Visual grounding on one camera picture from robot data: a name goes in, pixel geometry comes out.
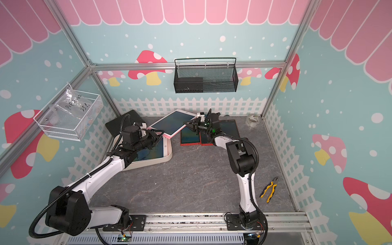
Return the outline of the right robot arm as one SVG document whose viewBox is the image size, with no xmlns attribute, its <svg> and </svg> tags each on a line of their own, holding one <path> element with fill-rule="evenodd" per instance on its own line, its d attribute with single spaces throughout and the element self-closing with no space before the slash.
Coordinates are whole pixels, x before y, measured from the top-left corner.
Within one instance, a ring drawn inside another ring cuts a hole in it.
<svg viewBox="0 0 392 245">
<path fill-rule="evenodd" d="M 214 146 L 227 151 L 230 167 L 239 182 L 241 225 L 245 229 L 259 225 L 263 232 L 267 232 L 266 217 L 255 198 L 254 176 L 259 164 L 257 149 L 247 138 L 235 137 L 222 131 L 219 116 L 219 113 L 209 111 L 206 115 L 197 115 L 185 125 L 193 132 L 206 135 Z"/>
</svg>

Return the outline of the red writing tablet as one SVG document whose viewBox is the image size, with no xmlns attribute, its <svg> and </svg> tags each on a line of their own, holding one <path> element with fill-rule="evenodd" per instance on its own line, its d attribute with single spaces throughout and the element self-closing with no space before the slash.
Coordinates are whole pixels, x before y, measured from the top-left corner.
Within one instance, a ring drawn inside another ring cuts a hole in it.
<svg viewBox="0 0 392 245">
<path fill-rule="evenodd" d="M 200 144 L 201 144 L 201 140 L 200 140 L 199 133 L 192 131 L 188 127 L 185 127 L 181 130 L 181 140 L 180 140 L 181 146 L 194 146 Z"/>
<path fill-rule="evenodd" d="M 221 120 L 219 122 L 220 129 L 222 132 L 224 132 L 227 135 L 233 136 L 233 137 L 240 137 L 238 127 L 236 124 L 236 120 L 234 119 L 229 119 L 229 120 Z"/>
<path fill-rule="evenodd" d="M 211 143 L 211 142 L 208 140 L 206 134 L 200 133 L 200 142 L 201 142 L 201 145 L 202 145 L 202 146 L 213 146 L 213 143 Z"/>
</svg>

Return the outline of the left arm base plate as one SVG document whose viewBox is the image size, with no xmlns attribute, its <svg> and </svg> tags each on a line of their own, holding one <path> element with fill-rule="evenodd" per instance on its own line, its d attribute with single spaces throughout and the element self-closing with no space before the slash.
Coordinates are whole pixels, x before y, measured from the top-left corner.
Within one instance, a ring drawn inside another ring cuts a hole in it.
<svg viewBox="0 0 392 245">
<path fill-rule="evenodd" d="M 139 215 L 139 214 L 131 214 L 124 216 L 120 219 L 120 221 L 117 224 L 113 225 L 106 225 L 103 228 L 103 231 L 109 232 L 109 231 L 143 231 L 146 225 L 146 215 Z"/>
</svg>

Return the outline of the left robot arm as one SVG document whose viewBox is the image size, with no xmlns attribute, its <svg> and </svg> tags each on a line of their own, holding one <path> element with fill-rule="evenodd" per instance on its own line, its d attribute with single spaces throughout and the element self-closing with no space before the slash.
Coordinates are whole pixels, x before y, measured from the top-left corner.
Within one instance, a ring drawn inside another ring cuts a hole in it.
<svg viewBox="0 0 392 245">
<path fill-rule="evenodd" d="M 50 193 L 47 206 L 29 227 L 29 236 L 40 239 L 62 233 L 77 236 L 86 229 L 112 225 L 128 229 L 133 222 L 128 208 L 119 205 L 94 208 L 90 199 L 112 177 L 127 168 L 144 149 L 152 149 L 163 138 L 164 131 L 142 129 L 138 125 L 120 130 L 120 136 L 107 158 L 94 170 L 73 184 L 57 186 Z"/>
</svg>

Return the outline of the cream plastic storage box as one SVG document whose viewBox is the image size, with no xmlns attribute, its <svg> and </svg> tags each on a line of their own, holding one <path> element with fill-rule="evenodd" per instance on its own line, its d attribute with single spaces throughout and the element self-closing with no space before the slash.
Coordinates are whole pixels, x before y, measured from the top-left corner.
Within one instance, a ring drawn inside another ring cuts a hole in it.
<svg viewBox="0 0 392 245">
<path fill-rule="evenodd" d="M 163 138 L 158 145 L 151 150 L 147 148 L 138 152 L 137 157 L 124 169 L 124 171 L 165 163 L 170 161 L 172 156 L 173 148 L 171 140 Z"/>
</svg>

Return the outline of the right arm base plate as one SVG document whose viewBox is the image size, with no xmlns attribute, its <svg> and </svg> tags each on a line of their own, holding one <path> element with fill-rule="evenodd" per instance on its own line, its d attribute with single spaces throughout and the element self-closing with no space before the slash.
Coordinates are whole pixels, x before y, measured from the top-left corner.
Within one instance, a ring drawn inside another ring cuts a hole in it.
<svg viewBox="0 0 392 245">
<path fill-rule="evenodd" d="M 229 231 L 266 231 L 268 229 L 265 216 L 256 215 L 253 218 L 239 213 L 225 213 L 224 221 Z"/>
</svg>

